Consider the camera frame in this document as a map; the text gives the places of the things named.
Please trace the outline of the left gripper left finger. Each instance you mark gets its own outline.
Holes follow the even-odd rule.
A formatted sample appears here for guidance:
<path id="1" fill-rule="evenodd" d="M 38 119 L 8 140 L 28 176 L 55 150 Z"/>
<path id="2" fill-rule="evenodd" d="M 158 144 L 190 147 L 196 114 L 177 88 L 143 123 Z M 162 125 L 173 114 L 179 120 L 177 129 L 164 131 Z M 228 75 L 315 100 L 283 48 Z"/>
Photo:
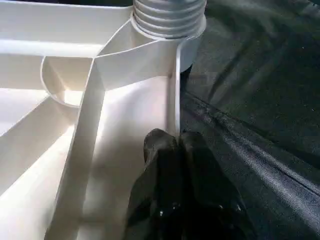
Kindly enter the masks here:
<path id="1" fill-rule="evenodd" d="M 134 182 L 124 240 L 180 240 L 183 176 L 176 138 L 155 128 L 144 138 L 144 169 Z"/>

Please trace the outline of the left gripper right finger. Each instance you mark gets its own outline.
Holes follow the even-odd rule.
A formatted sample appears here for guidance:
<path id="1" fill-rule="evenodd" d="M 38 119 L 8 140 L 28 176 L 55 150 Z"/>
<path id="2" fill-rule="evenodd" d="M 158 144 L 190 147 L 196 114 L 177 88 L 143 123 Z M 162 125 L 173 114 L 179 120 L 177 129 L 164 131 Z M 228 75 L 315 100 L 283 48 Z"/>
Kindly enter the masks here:
<path id="1" fill-rule="evenodd" d="M 257 234 L 238 189 L 202 135 L 183 132 L 180 147 L 187 182 L 187 239 L 255 240 Z"/>

